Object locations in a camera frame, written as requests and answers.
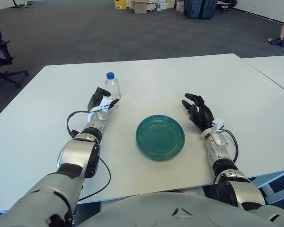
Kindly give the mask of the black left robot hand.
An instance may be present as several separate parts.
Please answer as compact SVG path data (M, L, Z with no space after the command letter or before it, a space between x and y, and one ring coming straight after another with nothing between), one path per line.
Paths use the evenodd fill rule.
M120 98L113 98L111 93L103 88L97 87L92 95L87 110L92 112L96 110L109 110L115 106Z

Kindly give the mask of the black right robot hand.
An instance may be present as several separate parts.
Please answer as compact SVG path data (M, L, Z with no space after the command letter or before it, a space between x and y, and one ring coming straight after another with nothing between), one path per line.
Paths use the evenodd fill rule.
M201 132L211 128L214 117L211 110L205 105L203 98L190 93L185 93L185 98L193 102L190 104L186 100L182 100L182 105L189 113L189 119Z

